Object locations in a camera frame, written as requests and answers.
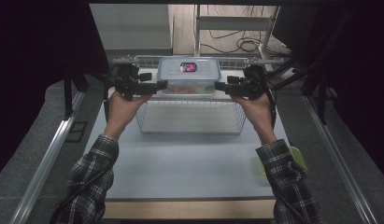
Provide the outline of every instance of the aluminum rail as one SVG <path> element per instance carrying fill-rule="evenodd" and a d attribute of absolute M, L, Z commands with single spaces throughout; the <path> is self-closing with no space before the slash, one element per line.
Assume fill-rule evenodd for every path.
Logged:
<path fill-rule="evenodd" d="M 63 120 L 57 130 L 57 133 L 52 138 L 49 148 L 43 157 L 42 162 L 37 167 L 34 177 L 29 183 L 28 189 L 23 194 L 21 201 L 14 212 L 13 217 L 9 223 L 23 224 L 31 214 L 32 208 L 35 205 L 37 197 L 40 194 L 47 177 L 51 171 L 52 165 L 57 159 L 58 153 L 64 143 L 66 135 L 68 134 L 70 127 L 75 120 L 75 116 L 78 113 L 78 107 L 84 97 L 83 92 L 78 92 L 73 100 L 73 112 L 68 120 Z"/>
<path fill-rule="evenodd" d="M 273 33 L 274 24 L 276 23 L 278 11 L 279 11 L 279 7 L 276 7 L 273 14 L 270 16 L 270 20 L 268 21 L 267 30 L 265 31 L 265 34 L 264 34 L 264 40 L 262 41 L 262 44 L 258 46 L 258 50 L 263 60 L 269 59 L 267 57 L 266 49 L 267 49 L 268 40 L 270 39 L 271 34 Z M 265 64 L 264 69 L 269 74 L 274 73 L 273 65 L 271 65 L 271 63 Z"/>
<path fill-rule="evenodd" d="M 320 122 L 320 118 L 316 113 L 317 108 L 315 107 L 314 102 L 312 102 L 310 97 L 307 97 L 307 96 L 303 96 L 303 97 L 307 104 L 308 110 L 311 114 L 311 117 L 313 118 L 315 124 L 317 125 L 317 128 L 325 143 L 325 146 L 328 149 L 332 159 L 334 160 L 334 164 L 337 168 L 337 171 L 339 172 L 341 178 L 343 179 L 346 189 L 348 190 L 352 201 L 355 203 L 355 206 L 358 212 L 360 213 L 363 223 L 366 223 L 366 224 L 377 223 L 377 220 L 372 212 L 372 209 L 368 201 L 366 200 L 366 197 L 363 194 L 363 191 L 361 190 L 360 186 L 357 184 L 354 177 L 352 176 L 352 173 L 348 168 L 346 162 L 344 161 L 339 148 L 337 147 L 334 139 L 332 138 L 331 133 L 329 132 L 327 126 L 323 125 Z"/>
<path fill-rule="evenodd" d="M 195 16 L 194 20 L 195 20 L 195 27 L 193 27 L 195 32 L 194 57 L 200 57 L 200 25 L 201 25 L 200 5 L 197 5 L 197 15 Z"/>

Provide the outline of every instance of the black curtain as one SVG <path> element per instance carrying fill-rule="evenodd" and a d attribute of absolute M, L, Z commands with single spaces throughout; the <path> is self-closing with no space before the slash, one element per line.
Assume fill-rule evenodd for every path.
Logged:
<path fill-rule="evenodd" d="M 106 74 L 107 57 L 85 1 L 0 1 L 0 171 L 68 73 Z"/>
<path fill-rule="evenodd" d="M 334 107 L 384 174 L 384 2 L 356 8 L 327 71 Z"/>

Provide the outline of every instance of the checkered shirt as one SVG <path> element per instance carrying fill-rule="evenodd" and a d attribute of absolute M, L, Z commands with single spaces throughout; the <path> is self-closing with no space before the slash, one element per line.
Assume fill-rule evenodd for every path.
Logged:
<path fill-rule="evenodd" d="M 284 196 L 290 204 L 308 223 L 324 223 L 318 204 L 305 184 L 306 171 L 293 159 L 288 146 L 283 139 L 256 149 L 270 180 L 270 185 L 277 185 L 273 193 L 277 197 L 274 207 L 274 218 L 277 224 L 303 223 L 278 195 Z"/>
<path fill-rule="evenodd" d="M 96 176 L 119 155 L 118 142 L 106 135 L 99 135 L 89 153 L 73 166 L 67 181 L 65 198 Z M 105 172 L 87 189 L 83 190 L 65 209 L 61 222 L 103 223 L 105 197 L 113 184 L 113 170 Z"/>

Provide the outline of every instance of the person's right hand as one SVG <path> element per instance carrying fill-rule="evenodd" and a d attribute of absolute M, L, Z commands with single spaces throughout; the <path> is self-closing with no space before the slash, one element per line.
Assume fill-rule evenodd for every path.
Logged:
<path fill-rule="evenodd" d="M 247 119 L 261 139 L 262 146 L 277 141 L 271 124 L 270 101 L 266 93 L 255 100 L 248 100 L 241 96 L 231 96 L 235 103 L 244 109 Z"/>
<path fill-rule="evenodd" d="M 119 139 L 125 127 L 133 120 L 140 106 L 150 99 L 151 95 L 142 95 L 133 101 L 114 91 L 109 98 L 109 116 L 104 134 Z"/>

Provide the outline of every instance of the container lid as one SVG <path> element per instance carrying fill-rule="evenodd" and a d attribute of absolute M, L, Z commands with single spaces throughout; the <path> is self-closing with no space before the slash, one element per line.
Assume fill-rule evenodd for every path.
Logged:
<path fill-rule="evenodd" d="M 158 79 L 219 80 L 219 62 L 208 57 L 163 57 L 159 62 Z"/>

